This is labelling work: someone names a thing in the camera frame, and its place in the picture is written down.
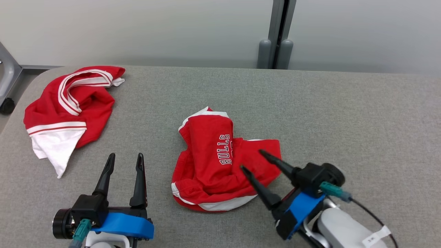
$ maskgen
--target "black cable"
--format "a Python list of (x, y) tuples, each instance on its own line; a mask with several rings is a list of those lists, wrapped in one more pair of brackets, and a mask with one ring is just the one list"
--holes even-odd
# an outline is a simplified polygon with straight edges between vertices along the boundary
[[(353, 203), (357, 204), (360, 208), (362, 208), (364, 211), (366, 211), (370, 216), (372, 216), (378, 223), (380, 223), (381, 226), (384, 226), (384, 223), (376, 216), (374, 215), (369, 209), (367, 209), (363, 204), (361, 204), (359, 201), (354, 200), (354, 198), (349, 198)], [(396, 248), (398, 248), (398, 244), (396, 243), (395, 237), (391, 234), (389, 234), (393, 244)]]

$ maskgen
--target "gray table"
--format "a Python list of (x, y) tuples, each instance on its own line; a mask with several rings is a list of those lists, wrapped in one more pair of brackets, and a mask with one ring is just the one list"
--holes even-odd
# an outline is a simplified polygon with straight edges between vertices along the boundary
[[(67, 247), (52, 236), (59, 208), (90, 194), (111, 152), (116, 153), (109, 202), (127, 206), (138, 152), (146, 159), (149, 217), (155, 238), (139, 247), (308, 247), (296, 235), (283, 242), (259, 199), (223, 214), (178, 205), (170, 182), (185, 143), (177, 128), (209, 105), (226, 111), (235, 136), (280, 140), (293, 165), (330, 162), (346, 174), (345, 188), (395, 233), (401, 248), (441, 244), (441, 80), (417, 75), (318, 71), (128, 66), (126, 82), (110, 88), (116, 104), (101, 138), (70, 158), (56, 178), (38, 160), (22, 123), (24, 109), (54, 78), (38, 76), (0, 135), (1, 247)], [(270, 188), (291, 186), (280, 177)], [(371, 230), (379, 225), (354, 204), (344, 208)]]

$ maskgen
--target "teal cable connector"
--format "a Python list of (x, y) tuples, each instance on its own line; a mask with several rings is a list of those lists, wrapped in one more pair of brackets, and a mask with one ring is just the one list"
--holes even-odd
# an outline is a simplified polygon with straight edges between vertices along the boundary
[(82, 243), (89, 231), (92, 229), (92, 222), (89, 219), (82, 219), (78, 228), (75, 230), (73, 240), (69, 245), (69, 248), (81, 248)]
[(349, 192), (343, 191), (343, 189), (338, 186), (328, 182), (322, 182), (320, 184), (320, 189), (327, 195), (338, 197), (347, 203), (351, 202), (352, 195)]

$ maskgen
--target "metal partition leg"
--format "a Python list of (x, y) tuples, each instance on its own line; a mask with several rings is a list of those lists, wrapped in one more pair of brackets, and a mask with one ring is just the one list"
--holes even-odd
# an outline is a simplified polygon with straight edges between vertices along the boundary
[(14, 102), (11, 99), (6, 100), (6, 96), (22, 72), (22, 68), (1, 43), (0, 61), (4, 68), (4, 74), (0, 79), (0, 112), (9, 113), (14, 109)]

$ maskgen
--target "white partition panel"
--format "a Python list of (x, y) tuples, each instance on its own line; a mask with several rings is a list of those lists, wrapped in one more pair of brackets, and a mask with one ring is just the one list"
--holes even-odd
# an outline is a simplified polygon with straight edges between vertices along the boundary
[(441, 1), (297, 0), (289, 69), (441, 74)]
[(272, 0), (0, 0), (19, 64), (254, 68)]

